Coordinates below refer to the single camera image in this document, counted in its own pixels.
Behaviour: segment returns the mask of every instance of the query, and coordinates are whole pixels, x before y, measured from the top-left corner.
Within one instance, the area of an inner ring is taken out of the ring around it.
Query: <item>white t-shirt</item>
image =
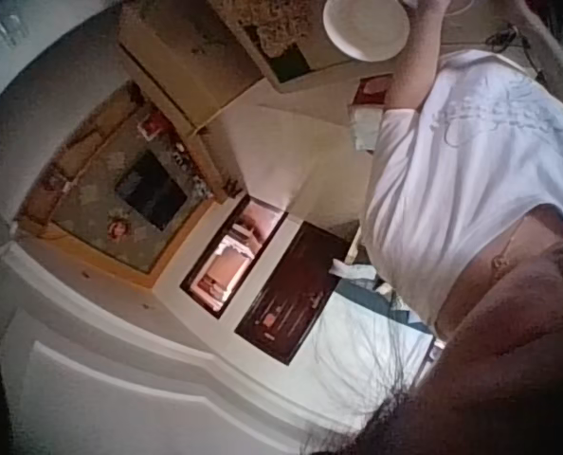
[[[498,55],[455,53],[421,114],[383,116],[364,242],[380,276],[433,326],[468,263],[541,204],[563,214],[563,104]]]

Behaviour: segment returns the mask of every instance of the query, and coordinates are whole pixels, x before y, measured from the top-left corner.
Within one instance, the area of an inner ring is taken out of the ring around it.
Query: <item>floor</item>
[[[258,82],[209,125],[215,161],[252,196],[350,235],[372,160],[354,150],[348,126],[357,86],[344,82],[281,95],[267,80]]]

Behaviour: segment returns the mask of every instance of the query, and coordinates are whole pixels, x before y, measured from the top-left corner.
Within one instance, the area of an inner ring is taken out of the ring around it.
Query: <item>cabinet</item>
[[[125,5],[119,23],[124,67],[173,123],[217,201],[223,179],[200,130],[262,75],[206,0]]]

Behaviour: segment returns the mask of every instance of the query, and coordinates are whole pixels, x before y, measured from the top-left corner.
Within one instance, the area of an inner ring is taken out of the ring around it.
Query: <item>dark hair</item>
[[[390,304],[394,306],[396,301],[397,295],[393,292]],[[395,321],[394,315],[388,315],[388,320]],[[390,324],[390,330],[395,330],[392,324]],[[391,453],[390,426],[409,398],[409,386],[404,377],[401,348],[396,343],[392,343],[391,351],[392,362],[387,366],[385,372],[390,374],[390,383],[386,385],[386,396],[372,413],[366,425],[353,434],[331,435],[325,441],[324,448],[311,452],[311,455],[385,455]]]
[[[353,435],[335,436],[323,451],[311,455],[385,455],[390,453],[389,428],[408,400],[405,389],[393,391],[372,414],[365,427]]]

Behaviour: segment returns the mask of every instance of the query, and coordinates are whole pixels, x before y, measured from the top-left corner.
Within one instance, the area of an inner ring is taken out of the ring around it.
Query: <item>paper plate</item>
[[[363,62],[382,62],[406,45],[408,15],[397,0],[328,0],[323,25],[338,49]]]

